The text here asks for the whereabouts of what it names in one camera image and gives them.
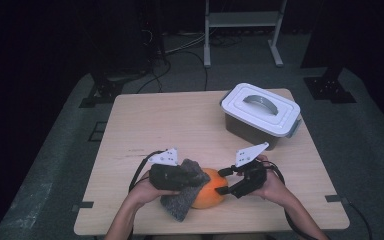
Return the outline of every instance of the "gray carpet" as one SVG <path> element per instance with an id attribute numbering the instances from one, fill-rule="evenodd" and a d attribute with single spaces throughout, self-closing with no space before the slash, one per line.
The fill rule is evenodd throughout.
<path id="1" fill-rule="evenodd" d="M 267 46 L 268 37 L 242 37 L 240 43 L 231 47 L 212 47 L 206 90 L 229 90 L 241 82 L 261 88 L 288 88 L 301 107 L 338 194 L 363 213 L 373 231 L 373 239 L 384 239 L 384 116 L 363 82 L 348 70 L 341 73 L 339 81 L 357 103 L 313 100 L 303 78 L 320 76 L 325 69 L 300 68 L 310 36 L 280 36 L 278 47 L 285 64 L 283 68 L 274 65 Z M 191 38 L 165 38 L 167 50 L 189 41 Z M 202 58 L 201 45 L 187 51 Z M 167 59 L 171 68 L 160 78 L 163 92 L 204 91 L 206 74 L 195 55 L 177 53 Z M 168 65 L 162 61 L 155 64 L 156 75 L 167 70 Z M 127 83 L 122 94 L 136 93 L 152 78 L 149 74 Z M 73 231 L 77 217 L 75 206 L 82 201 L 99 149 L 99 142 L 88 139 L 97 122 L 108 120 L 112 107 L 97 104 L 94 108 L 79 108 L 92 86 L 90 75 L 79 80 L 0 225 L 0 239 L 94 239 L 77 236 Z M 158 91 L 154 81 L 141 93 Z M 350 227 L 328 232 L 330 237 L 368 239 L 363 220 L 350 206 L 346 205 L 345 209 Z M 295 239 L 291 232 L 270 234 L 280 240 Z"/>

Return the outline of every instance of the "human hand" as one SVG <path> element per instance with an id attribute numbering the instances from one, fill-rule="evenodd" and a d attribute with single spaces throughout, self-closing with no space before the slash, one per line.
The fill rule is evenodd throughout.
<path id="1" fill-rule="evenodd" d="M 126 199 L 134 201 L 139 207 L 149 203 L 162 195 L 177 195 L 179 191 L 158 190 L 149 181 L 149 171 L 136 183 Z"/>
<path id="2" fill-rule="evenodd" d="M 261 161 L 266 167 L 270 166 L 267 162 L 268 158 L 265 155 L 258 155 L 257 160 Z M 263 199 L 279 204 L 280 206 L 284 206 L 290 198 L 295 198 L 271 169 L 267 169 L 267 180 L 264 182 L 263 186 L 249 195 L 259 196 Z"/>

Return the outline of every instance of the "wooden table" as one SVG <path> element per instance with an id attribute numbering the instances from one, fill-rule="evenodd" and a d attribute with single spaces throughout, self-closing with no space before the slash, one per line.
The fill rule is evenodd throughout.
<path id="1" fill-rule="evenodd" d="M 286 89 L 270 90 L 292 99 Z M 178 149 L 179 160 L 221 169 L 235 162 L 236 150 L 252 146 L 225 129 L 219 101 L 226 91 L 120 95 L 116 98 L 74 226 L 78 235 L 104 235 L 128 192 L 140 162 L 156 150 Z M 328 203 L 336 191 L 305 122 L 292 138 L 281 138 L 264 152 L 285 177 L 322 229 L 345 229 L 349 219 L 340 202 Z M 143 172 L 150 168 L 146 164 Z M 229 185 L 240 180 L 228 176 Z M 258 197 L 226 196 L 220 205 L 191 209 L 177 222 L 155 200 L 139 210 L 135 234 L 240 233 L 290 230 L 283 209 Z"/>

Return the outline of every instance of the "cable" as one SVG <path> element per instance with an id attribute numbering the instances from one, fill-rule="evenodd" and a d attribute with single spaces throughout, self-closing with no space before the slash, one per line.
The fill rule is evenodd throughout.
<path id="1" fill-rule="evenodd" d="M 164 76 L 165 74 L 167 74 L 169 71 L 170 71 L 170 69 L 171 69 L 171 63 L 167 60 L 166 61 L 167 62 L 167 64 L 168 64 L 168 68 L 167 68 L 167 70 L 164 72 L 164 73 L 162 73 L 160 76 L 155 76 L 153 79 L 151 79 L 151 80 L 149 80 L 148 82 L 146 82 L 145 84 L 143 84 L 140 88 L 139 88 L 139 90 L 137 90 L 137 92 L 136 92 L 136 94 L 138 94 L 146 85 L 148 85 L 149 83 L 151 83 L 151 82 L 153 82 L 153 81 L 155 81 L 155 80 L 157 80 L 158 82 L 159 82 L 159 78 L 160 77 L 162 77 L 162 76 Z M 161 89 L 161 87 L 162 87 L 162 85 L 161 85 L 161 82 L 159 82 L 158 83 L 158 86 L 159 86 L 159 88 Z"/>
<path id="2" fill-rule="evenodd" d="M 201 57 L 198 56 L 198 54 L 193 53 L 193 52 L 190 52 L 190 51 L 177 51 L 177 52 L 168 54 L 167 56 L 169 56 L 169 55 L 173 55 L 173 54 L 178 54 L 178 53 L 188 53 L 188 54 L 192 54 L 192 55 L 194 55 L 195 57 L 197 57 L 197 58 L 199 59 L 199 61 L 200 61 L 201 64 L 202 64 L 202 67 L 204 68 L 204 72 L 205 72 L 204 91 L 207 91 L 207 85 L 208 85 L 208 72 L 207 72 L 207 68 L 204 66 L 204 61 L 201 59 Z"/>
<path id="3" fill-rule="evenodd" d="M 372 240 L 373 239 L 372 229 L 369 225 L 369 222 L 364 217 L 363 213 L 360 212 L 360 210 L 358 210 L 358 208 L 352 202 L 350 202 L 347 198 L 345 198 L 345 197 L 341 198 L 341 202 L 342 202 L 342 204 L 348 204 L 350 207 L 352 207 L 358 213 L 358 215 L 361 217 L 364 224 L 366 225 L 367 233 L 369 234 L 369 239 Z"/>

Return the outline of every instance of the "container handle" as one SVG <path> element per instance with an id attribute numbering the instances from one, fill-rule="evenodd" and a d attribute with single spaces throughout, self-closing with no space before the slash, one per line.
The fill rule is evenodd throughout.
<path id="1" fill-rule="evenodd" d="M 250 103 L 250 102 L 260 103 L 263 106 L 265 106 L 266 108 L 268 108 L 270 110 L 270 112 L 275 116 L 279 113 L 279 111 L 277 110 L 277 107 L 276 107 L 276 105 L 274 105 L 274 103 L 272 103 L 267 98 L 259 96 L 259 95 L 249 95 L 246 98 L 244 98 L 243 101 L 246 103 Z"/>

